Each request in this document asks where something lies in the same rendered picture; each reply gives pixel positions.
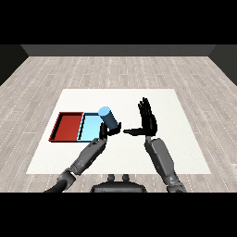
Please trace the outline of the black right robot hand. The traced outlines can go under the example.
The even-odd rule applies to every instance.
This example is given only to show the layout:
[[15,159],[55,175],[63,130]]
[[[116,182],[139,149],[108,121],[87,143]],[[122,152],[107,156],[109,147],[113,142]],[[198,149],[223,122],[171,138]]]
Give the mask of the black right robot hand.
[[152,113],[150,103],[147,98],[138,104],[140,115],[142,118],[142,127],[137,129],[124,130],[124,133],[128,133],[132,136],[155,136],[157,133],[156,117]]

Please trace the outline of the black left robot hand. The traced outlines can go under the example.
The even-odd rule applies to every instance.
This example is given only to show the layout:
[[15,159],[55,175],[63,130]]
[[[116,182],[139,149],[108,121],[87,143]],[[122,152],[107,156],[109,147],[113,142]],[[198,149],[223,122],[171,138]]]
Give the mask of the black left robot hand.
[[118,126],[115,129],[108,130],[107,125],[104,122],[102,122],[101,125],[100,125],[99,138],[100,139],[106,139],[108,136],[119,134],[120,129],[121,129],[121,123],[119,123]]

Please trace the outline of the blue can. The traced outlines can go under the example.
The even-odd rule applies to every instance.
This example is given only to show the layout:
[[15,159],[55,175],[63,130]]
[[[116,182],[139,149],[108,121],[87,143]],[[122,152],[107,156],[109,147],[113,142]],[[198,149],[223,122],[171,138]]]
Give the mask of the blue can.
[[110,130],[115,129],[118,126],[118,123],[108,106],[101,107],[98,111],[98,115]]

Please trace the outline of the light blue shallow open box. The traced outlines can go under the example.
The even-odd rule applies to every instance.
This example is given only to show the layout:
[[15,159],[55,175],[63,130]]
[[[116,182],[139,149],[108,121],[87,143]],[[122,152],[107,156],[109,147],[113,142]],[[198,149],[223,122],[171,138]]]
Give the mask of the light blue shallow open box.
[[86,112],[82,116],[82,121],[78,131],[77,141],[79,143],[89,143],[94,138],[99,137],[102,119],[96,112]]

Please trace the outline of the red shallow open box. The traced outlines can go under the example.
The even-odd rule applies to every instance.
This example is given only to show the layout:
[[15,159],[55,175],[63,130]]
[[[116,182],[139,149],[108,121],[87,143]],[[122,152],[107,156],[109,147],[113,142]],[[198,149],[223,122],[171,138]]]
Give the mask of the red shallow open box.
[[82,116],[82,112],[60,112],[49,137],[49,142],[76,143]]

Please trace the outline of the dark grey robot body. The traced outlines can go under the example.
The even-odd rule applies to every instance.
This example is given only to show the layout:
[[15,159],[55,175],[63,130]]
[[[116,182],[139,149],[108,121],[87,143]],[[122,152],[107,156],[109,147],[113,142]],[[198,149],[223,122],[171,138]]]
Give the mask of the dark grey robot body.
[[128,174],[122,175],[122,181],[115,181],[115,175],[109,174],[107,181],[92,187],[91,193],[146,193],[143,185],[130,181]]

